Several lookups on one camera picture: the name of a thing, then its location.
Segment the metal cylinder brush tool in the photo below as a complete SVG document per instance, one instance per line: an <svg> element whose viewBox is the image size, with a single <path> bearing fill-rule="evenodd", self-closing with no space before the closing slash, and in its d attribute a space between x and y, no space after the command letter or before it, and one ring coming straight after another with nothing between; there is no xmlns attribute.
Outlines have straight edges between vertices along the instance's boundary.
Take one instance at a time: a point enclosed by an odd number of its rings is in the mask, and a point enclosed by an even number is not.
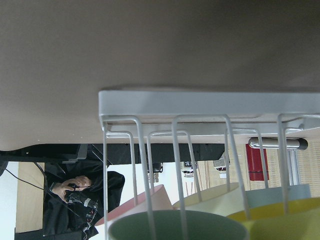
<svg viewBox="0 0 320 240"><path fill-rule="evenodd" d="M248 145L253 149L259 149L260 146L264 149L279 149L280 143L277 138L262 137L259 141L258 137L251 137L248 140ZM304 138L287 138L286 147L291 150L306 150L309 144Z"/></svg>

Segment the light blue plastic cup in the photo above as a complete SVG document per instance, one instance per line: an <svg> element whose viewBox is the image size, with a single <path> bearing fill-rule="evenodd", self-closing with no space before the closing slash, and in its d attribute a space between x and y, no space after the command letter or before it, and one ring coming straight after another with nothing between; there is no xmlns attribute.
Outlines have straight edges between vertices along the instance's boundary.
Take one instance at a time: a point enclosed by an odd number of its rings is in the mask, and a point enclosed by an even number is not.
<svg viewBox="0 0 320 240"><path fill-rule="evenodd" d="M246 195L250 208L276 204L283 201L281 187L249 190L246 191ZM288 199L290 201L307 199L310 197L311 191L309 184L290 185L288 188Z"/></svg>

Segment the mint green plastic cup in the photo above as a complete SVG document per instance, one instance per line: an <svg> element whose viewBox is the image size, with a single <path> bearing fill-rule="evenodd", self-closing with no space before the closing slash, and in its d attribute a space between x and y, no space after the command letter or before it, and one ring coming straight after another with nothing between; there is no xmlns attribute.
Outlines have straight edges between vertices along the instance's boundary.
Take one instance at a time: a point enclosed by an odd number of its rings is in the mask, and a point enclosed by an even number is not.
<svg viewBox="0 0 320 240"><path fill-rule="evenodd" d="M157 240L182 240L183 230L179 210L153 212ZM187 234L190 240L248 240L248 230L225 216L186 211ZM110 240L150 240L148 213L141 212L114 221L109 229Z"/></svg>

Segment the yellow plastic cup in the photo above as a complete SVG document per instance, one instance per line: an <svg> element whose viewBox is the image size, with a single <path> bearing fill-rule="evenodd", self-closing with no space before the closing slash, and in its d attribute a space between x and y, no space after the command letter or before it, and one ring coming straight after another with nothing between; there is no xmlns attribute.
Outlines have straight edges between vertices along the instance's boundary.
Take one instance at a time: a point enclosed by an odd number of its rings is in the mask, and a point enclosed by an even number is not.
<svg viewBox="0 0 320 240"><path fill-rule="evenodd" d="M318 197L264 205L250 210L251 220L244 211L230 214L230 219L242 223L251 240L318 240L320 238L320 199Z"/></svg>

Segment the person in black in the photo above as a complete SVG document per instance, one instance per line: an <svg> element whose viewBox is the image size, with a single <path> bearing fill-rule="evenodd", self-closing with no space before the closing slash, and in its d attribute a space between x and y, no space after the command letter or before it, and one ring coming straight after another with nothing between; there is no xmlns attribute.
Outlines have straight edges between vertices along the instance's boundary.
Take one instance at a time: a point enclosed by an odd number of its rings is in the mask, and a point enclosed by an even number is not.
<svg viewBox="0 0 320 240"><path fill-rule="evenodd" d="M96 160L45 165L48 193L43 202L43 234L88 240L104 217L104 170Z"/></svg>

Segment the pink plastic cup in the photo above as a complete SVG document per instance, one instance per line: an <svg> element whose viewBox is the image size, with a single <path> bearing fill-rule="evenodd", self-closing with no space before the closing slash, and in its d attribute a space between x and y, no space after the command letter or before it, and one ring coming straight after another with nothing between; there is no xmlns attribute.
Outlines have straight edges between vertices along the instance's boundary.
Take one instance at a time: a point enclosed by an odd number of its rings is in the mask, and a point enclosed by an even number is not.
<svg viewBox="0 0 320 240"><path fill-rule="evenodd" d="M172 210L173 206L163 184L154 187L154 193L151 195L152 209L158 210ZM134 198L116 207L107 215L108 222L113 222L119 218L137 214L147 211L147 202L145 192L137 196L137 205L135 205Z"/></svg>

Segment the cream plastic cup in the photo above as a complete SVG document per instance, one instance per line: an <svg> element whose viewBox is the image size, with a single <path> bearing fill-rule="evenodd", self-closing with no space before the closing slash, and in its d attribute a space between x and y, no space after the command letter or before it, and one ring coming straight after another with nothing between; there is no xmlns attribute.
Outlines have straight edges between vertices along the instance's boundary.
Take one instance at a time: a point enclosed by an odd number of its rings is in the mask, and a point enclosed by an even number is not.
<svg viewBox="0 0 320 240"><path fill-rule="evenodd" d="M222 184L203 190L200 193L201 202L197 193L184 198L186 210L225 217L244 210L243 197L237 182L230 183L230 191L227 191L226 184Z"/></svg>

